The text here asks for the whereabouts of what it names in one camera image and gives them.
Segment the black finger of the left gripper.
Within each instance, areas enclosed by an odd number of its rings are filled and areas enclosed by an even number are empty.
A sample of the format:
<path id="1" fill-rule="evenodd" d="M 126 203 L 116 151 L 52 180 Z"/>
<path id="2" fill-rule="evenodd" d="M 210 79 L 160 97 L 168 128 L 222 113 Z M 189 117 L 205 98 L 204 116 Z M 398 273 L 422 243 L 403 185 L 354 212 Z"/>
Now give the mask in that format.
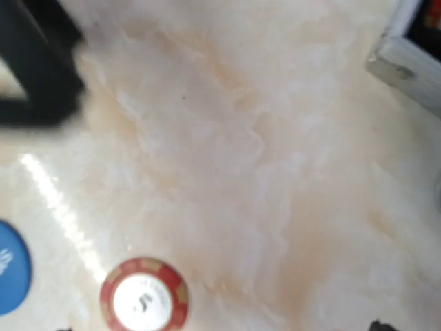
<path id="1" fill-rule="evenodd" d="M 1 95 L 1 127 L 53 128 L 79 111 L 85 83 L 74 49 L 82 41 L 59 1 L 1 2 L 1 60 L 25 93 Z"/>

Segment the red poker chip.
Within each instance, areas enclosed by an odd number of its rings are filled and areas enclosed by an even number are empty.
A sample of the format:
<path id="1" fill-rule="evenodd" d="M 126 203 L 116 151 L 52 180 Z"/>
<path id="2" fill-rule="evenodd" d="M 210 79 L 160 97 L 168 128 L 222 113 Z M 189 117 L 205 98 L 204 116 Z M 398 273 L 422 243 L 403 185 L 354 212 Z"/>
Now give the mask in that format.
<path id="1" fill-rule="evenodd" d="M 110 330 L 182 330 L 190 293 L 171 265 L 136 257 L 118 264 L 106 276 L 99 303 Z"/>

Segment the aluminium poker chip case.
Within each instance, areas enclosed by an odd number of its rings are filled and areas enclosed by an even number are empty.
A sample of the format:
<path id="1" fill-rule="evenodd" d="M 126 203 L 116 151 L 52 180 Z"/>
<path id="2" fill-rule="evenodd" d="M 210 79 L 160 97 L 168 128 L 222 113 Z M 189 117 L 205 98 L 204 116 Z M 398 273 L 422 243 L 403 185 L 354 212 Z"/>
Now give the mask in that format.
<path id="1" fill-rule="evenodd" d="M 366 69 L 432 111 L 440 110 L 440 61 L 411 36 L 423 1 L 399 1 L 366 60 Z"/>

